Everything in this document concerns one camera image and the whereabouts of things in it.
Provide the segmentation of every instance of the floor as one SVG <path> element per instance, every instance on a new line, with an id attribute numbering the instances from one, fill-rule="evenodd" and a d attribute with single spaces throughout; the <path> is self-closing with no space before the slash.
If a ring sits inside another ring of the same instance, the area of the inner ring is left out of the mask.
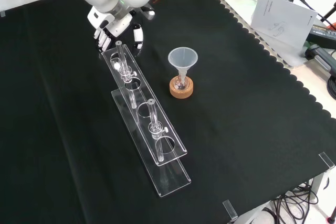
<path id="1" fill-rule="evenodd" d="M 336 206 L 336 169 L 333 169 L 329 175 L 329 186 L 324 190 L 318 193 L 319 203 L 317 205 L 311 205 L 309 214 L 305 221 L 305 224 L 324 224 L 326 222 L 326 218 L 329 217 L 335 206 Z M 298 217 L 300 217 L 300 210 L 294 205 L 291 206 L 291 211 Z M 286 222 L 286 224 L 292 224 L 294 221 L 289 217 L 289 215 L 281 209 L 281 217 Z M 259 216 L 254 219 L 252 224 L 273 224 L 273 217 L 267 213 L 262 211 Z"/>

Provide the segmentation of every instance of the black cloth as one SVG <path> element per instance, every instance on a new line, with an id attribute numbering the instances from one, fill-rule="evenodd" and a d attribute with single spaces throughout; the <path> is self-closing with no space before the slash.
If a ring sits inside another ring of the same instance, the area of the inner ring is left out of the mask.
<path id="1" fill-rule="evenodd" d="M 2 201 L 12 203 L 1 222 L 51 211 L 40 223 L 226 223 L 226 199 L 241 215 L 327 170 L 319 153 L 336 160 L 335 120 L 223 5 L 161 0 L 152 22 L 135 18 L 145 36 L 137 62 L 188 150 L 192 182 L 159 198 L 112 100 L 90 8 L 43 0 L 0 19 Z M 169 94 L 177 72 L 167 56 L 180 46 L 198 53 L 185 100 Z"/>

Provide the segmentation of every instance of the acrylic stand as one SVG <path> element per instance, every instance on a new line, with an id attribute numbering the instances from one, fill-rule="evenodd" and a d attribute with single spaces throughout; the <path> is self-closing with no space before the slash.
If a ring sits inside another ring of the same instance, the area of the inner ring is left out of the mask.
<path id="1" fill-rule="evenodd" d="M 187 150 L 127 46 L 117 41 L 103 57 L 119 87 L 113 99 L 159 196 L 190 184 L 179 160 Z"/>

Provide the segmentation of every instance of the glass test tube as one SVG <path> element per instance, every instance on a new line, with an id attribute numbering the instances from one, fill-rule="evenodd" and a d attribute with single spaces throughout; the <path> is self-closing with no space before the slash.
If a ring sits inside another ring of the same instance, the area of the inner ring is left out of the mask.
<path id="1" fill-rule="evenodd" d="M 158 121 L 156 109 L 155 109 L 155 100 L 149 99 L 147 101 L 148 108 L 149 108 L 149 116 L 151 118 L 151 131 L 152 131 L 152 137 L 155 139 L 155 148 L 157 153 L 157 158 L 160 162 L 164 160 L 163 157 L 163 150 L 162 150 L 162 143 L 160 137 L 162 136 L 162 129 L 160 128 L 160 124 Z"/>

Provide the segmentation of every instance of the white paper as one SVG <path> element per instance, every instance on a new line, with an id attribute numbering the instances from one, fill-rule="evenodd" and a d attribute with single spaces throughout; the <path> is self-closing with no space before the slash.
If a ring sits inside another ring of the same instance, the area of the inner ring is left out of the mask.
<path id="1" fill-rule="evenodd" d="M 317 12 L 286 0 L 258 0 L 251 27 L 301 49 Z"/>

